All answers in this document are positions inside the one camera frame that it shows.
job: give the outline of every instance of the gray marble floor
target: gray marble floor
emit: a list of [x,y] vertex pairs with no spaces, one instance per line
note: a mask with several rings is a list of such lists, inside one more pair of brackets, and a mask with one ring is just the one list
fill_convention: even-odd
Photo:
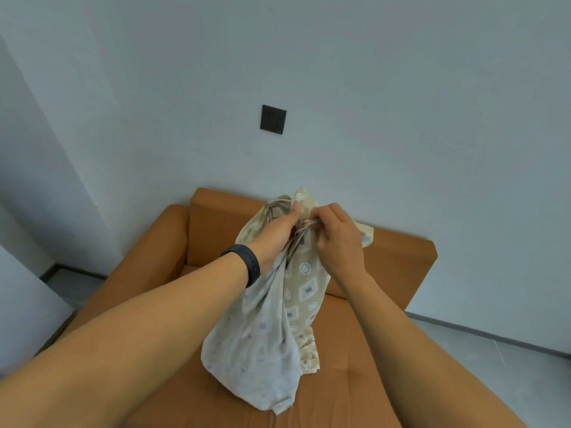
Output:
[[47,285],[74,309],[82,309],[85,302],[103,284],[103,280],[69,270],[60,269]]
[[421,321],[415,323],[529,428],[571,426],[571,361]]

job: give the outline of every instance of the sofa armrest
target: sofa armrest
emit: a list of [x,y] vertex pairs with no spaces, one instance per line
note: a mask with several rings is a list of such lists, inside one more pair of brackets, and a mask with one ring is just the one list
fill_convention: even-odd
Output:
[[168,206],[109,278],[87,301],[61,337],[136,295],[180,275],[189,243],[189,207]]

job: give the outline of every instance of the white circle pattern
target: white circle pattern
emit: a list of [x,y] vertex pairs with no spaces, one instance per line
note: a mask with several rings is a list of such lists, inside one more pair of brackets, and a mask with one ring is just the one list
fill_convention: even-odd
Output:
[[299,273],[302,275],[309,275],[311,273],[311,265],[308,262],[303,262],[299,265]]

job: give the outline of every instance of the person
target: person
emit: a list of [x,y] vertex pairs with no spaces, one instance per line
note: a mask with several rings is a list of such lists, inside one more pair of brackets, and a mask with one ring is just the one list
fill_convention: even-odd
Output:
[[[300,213],[294,203],[248,244],[261,273],[272,268]],[[524,427],[375,283],[349,215],[329,204],[311,212],[316,218],[319,259],[359,320],[402,426]],[[121,424],[184,365],[247,282],[246,264],[231,252],[94,318],[0,383],[2,425]]]

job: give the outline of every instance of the brown leather sofa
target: brown leather sofa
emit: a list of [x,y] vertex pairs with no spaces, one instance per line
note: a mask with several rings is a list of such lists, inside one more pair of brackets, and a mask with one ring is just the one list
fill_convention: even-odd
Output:
[[[218,258],[264,203],[199,188],[190,207],[170,205],[111,273],[65,334],[136,295]],[[375,229],[365,266],[404,309],[437,258],[425,239]],[[400,427],[349,303],[331,281],[313,322],[321,369],[303,375],[295,404],[259,411],[203,368],[200,349],[125,422],[125,427]]]

